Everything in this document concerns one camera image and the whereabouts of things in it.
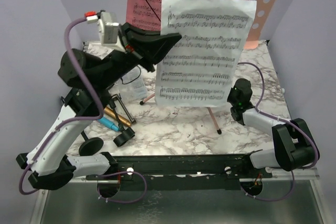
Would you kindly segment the black desktop mic stand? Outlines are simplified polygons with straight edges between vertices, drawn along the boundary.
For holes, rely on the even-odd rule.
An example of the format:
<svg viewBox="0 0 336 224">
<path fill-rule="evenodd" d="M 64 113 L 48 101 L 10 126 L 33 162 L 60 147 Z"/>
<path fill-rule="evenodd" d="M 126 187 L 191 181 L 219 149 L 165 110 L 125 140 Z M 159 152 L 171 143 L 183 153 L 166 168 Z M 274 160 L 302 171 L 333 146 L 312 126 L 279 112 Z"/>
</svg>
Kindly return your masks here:
<svg viewBox="0 0 336 224">
<path fill-rule="evenodd" d="M 117 113 L 117 102 L 128 116 L 128 119 Z M 113 140 L 117 147 L 121 147 L 127 141 L 135 137 L 135 131 L 131 128 L 131 125 L 135 122 L 135 119 L 130 115 L 118 94 L 114 94 L 111 97 L 109 107 L 106 107 L 106 114 L 117 121 L 118 127 L 120 129 L 120 134 Z"/>
</svg>

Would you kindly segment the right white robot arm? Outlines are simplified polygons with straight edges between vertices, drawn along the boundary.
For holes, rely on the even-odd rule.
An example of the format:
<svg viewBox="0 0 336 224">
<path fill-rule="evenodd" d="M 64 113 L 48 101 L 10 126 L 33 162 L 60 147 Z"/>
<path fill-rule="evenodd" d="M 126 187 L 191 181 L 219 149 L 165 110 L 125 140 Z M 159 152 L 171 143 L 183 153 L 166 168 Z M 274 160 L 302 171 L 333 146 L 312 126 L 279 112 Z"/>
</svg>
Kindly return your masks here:
<svg viewBox="0 0 336 224">
<path fill-rule="evenodd" d="M 264 167 L 282 168 L 292 171 L 315 164 L 320 153 L 305 120 L 285 120 L 259 112 L 250 99 L 253 92 L 251 83 L 240 78 L 231 88 L 227 101 L 234 121 L 253 127 L 271 136 L 273 148 L 250 154 L 250 160 L 241 165 L 242 173 L 249 178 L 259 174 Z"/>
</svg>

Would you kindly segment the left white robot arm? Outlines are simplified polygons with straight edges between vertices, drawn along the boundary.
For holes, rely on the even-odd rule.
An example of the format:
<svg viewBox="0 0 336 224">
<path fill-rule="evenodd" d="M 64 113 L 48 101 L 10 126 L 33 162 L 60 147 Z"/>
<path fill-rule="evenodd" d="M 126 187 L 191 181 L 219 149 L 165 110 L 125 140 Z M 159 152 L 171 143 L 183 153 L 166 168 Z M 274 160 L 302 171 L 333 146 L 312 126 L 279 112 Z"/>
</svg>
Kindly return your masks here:
<svg viewBox="0 0 336 224">
<path fill-rule="evenodd" d="M 182 38 L 179 33 L 162 35 L 129 23 L 101 25 L 99 32 L 101 43 L 112 46 L 113 51 L 100 59 L 66 42 L 58 75 L 70 91 L 41 142 L 16 158 L 33 191 L 57 190 L 75 177 L 98 175 L 112 179 L 116 175 L 117 161 L 108 152 L 82 157 L 68 156 L 66 152 L 87 126 L 102 118 L 111 102 L 109 89 L 115 82 L 137 66 L 153 72 Z"/>
</svg>

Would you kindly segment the white paper sheet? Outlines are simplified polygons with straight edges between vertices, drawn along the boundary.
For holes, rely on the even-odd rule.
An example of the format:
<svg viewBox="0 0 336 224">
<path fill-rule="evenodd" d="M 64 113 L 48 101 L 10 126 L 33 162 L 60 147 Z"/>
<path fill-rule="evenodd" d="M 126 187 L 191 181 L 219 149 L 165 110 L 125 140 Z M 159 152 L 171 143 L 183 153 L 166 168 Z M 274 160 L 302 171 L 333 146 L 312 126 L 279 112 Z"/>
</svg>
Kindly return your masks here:
<svg viewBox="0 0 336 224">
<path fill-rule="evenodd" d="M 223 106 L 256 9 L 255 0 L 162 0 L 161 34 L 182 39 L 157 66 L 156 104 Z"/>
</svg>

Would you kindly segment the gold microphone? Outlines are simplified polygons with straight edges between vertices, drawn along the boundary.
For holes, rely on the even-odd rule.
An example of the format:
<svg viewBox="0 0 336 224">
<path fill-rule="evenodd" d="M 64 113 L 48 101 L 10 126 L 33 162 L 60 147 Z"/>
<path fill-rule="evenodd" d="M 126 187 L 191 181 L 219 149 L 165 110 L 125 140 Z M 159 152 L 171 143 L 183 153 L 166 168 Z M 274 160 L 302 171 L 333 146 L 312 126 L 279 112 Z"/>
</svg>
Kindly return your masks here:
<svg viewBox="0 0 336 224">
<path fill-rule="evenodd" d="M 118 118 L 122 124 L 124 124 L 128 127 L 130 127 L 132 125 L 132 123 L 128 119 L 124 118 L 123 116 L 121 116 L 119 114 L 115 114 L 114 111 L 109 107 L 106 107 L 104 109 L 104 113 L 106 115 L 108 115 L 109 117 L 115 119 L 115 120 Z"/>
</svg>

